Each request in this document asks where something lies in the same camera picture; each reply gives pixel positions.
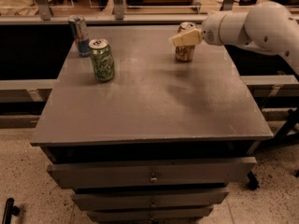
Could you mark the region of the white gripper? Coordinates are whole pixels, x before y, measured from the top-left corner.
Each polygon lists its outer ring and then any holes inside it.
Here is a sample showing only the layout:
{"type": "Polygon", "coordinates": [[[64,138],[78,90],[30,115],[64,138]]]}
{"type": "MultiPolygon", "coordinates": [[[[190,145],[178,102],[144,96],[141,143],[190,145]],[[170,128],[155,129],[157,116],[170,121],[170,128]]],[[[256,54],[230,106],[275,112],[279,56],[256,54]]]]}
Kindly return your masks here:
{"type": "Polygon", "coordinates": [[[203,39],[209,45],[221,46],[220,28],[224,17],[224,12],[209,14],[202,22],[202,33],[196,28],[185,30],[181,33],[177,33],[171,38],[172,44],[175,47],[195,46],[201,43],[203,36],[203,39]]]}

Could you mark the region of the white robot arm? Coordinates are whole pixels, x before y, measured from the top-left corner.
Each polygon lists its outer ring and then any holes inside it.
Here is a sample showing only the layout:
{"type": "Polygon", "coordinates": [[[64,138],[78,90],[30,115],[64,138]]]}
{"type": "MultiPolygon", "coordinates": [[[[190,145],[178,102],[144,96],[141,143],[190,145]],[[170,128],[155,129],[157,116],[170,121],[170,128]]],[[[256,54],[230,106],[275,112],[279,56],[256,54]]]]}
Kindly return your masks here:
{"type": "Polygon", "coordinates": [[[263,2],[248,12],[217,11],[202,22],[170,38],[175,47],[233,45],[264,55],[278,55],[299,73],[299,24],[291,12],[275,2],[263,2]]]}

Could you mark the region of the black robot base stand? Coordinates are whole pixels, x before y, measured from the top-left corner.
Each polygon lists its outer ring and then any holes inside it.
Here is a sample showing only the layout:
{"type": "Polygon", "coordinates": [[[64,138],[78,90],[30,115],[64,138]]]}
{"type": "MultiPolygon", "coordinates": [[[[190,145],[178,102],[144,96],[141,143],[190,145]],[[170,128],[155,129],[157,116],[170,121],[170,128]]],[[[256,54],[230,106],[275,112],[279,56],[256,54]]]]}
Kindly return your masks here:
{"type": "MultiPolygon", "coordinates": [[[[261,144],[262,146],[271,147],[273,145],[282,144],[282,142],[298,140],[298,133],[289,134],[289,132],[299,123],[299,108],[297,107],[294,111],[289,110],[288,114],[289,116],[287,117],[286,122],[274,137],[262,141],[259,145],[261,144]]],[[[249,189],[255,190],[259,187],[259,182],[252,171],[248,173],[247,178],[249,179],[249,189]]]]}

